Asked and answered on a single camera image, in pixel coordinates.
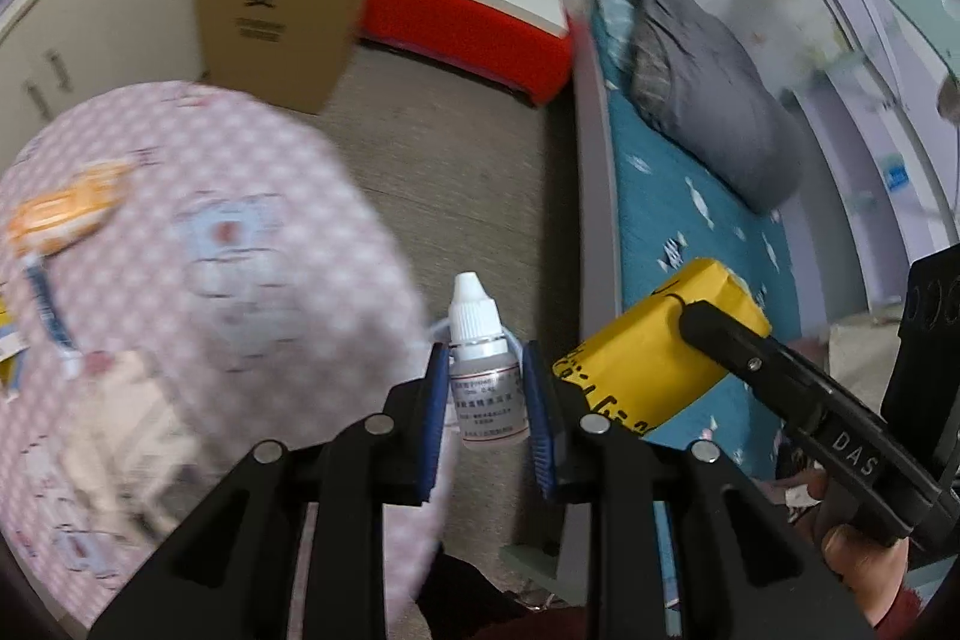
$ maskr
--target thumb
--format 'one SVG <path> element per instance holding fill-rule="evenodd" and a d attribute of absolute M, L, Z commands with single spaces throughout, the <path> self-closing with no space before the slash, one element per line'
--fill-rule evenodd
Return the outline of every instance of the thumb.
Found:
<path fill-rule="evenodd" d="M 850 525 L 840 525 L 824 538 L 823 551 L 827 566 L 841 576 L 867 620 L 876 626 L 904 581 L 909 543 L 898 540 L 885 548 Z"/>

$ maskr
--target round table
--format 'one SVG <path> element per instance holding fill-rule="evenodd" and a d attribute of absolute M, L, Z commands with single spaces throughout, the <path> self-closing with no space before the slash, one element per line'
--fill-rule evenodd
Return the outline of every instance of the round table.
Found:
<path fill-rule="evenodd" d="M 46 262 L 85 357 L 80 376 L 46 332 L 10 243 L 0 244 L 0 295 L 29 343 L 20 394 L 0 402 L 0 527 L 87 626 L 157 539 L 157 525 L 136 533 L 124 514 L 131 500 L 113 496 L 90 442 L 107 437 L 119 464 L 149 450 L 129 443 L 157 415 L 174 421 L 200 463 L 188 486 L 197 496 L 179 496 L 189 509 L 259 440 L 304 447 L 380 410 L 391 386 L 422 375 L 429 351 L 407 263 L 332 145 L 239 92 L 154 83 L 74 107 L 0 181 L 0 226 L 27 199 L 112 159 L 135 165 L 126 199 Z M 134 432 L 125 410 L 138 404 L 161 413 L 150 407 L 152 423 Z M 453 450 L 445 437 L 429 504 L 386 509 L 388 620 L 432 558 Z M 157 517 L 170 514 L 168 503 Z"/>

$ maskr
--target cabinet handle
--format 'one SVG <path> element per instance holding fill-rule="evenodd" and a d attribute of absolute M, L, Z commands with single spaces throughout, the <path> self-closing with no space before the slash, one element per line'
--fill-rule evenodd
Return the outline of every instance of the cabinet handle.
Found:
<path fill-rule="evenodd" d="M 45 57 L 50 62 L 50 66 L 53 67 L 56 79 L 59 79 L 59 85 L 56 87 L 64 92 L 73 92 L 73 83 L 70 81 L 70 74 L 66 71 L 66 63 L 64 63 L 61 54 L 56 49 L 48 49 Z"/>
<path fill-rule="evenodd" d="M 23 89 L 27 92 L 32 102 L 34 102 L 37 111 L 40 112 L 40 116 L 44 121 L 50 122 L 54 119 L 54 113 L 50 109 L 50 104 L 47 103 L 46 98 L 44 98 L 42 92 L 40 92 L 40 88 L 38 88 L 34 82 L 27 80 L 23 83 Z"/>

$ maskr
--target orange object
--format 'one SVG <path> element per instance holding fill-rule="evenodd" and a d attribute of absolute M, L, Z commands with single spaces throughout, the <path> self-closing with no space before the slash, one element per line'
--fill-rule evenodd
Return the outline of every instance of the orange object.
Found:
<path fill-rule="evenodd" d="M 526 92 L 546 104 L 570 77 L 573 39 L 472 0 L 367 0 L 363 36 Z"/>
<path fill-rule="evenodd" d="M 132 169 L 128 161 L 94 164 L 63 191 L 21 204 L 7 227 L 17 255 L 52 256 L 92 234 L 123 201 Z"/>

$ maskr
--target bottle label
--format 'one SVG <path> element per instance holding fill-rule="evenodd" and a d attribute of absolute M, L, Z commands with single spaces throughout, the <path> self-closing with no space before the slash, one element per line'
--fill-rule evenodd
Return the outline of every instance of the bottle label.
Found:
<path fill-rule="evenodd" d="M 450 379 L 463 439 L 490 442 L 527 429 L 520 367 Z"/>

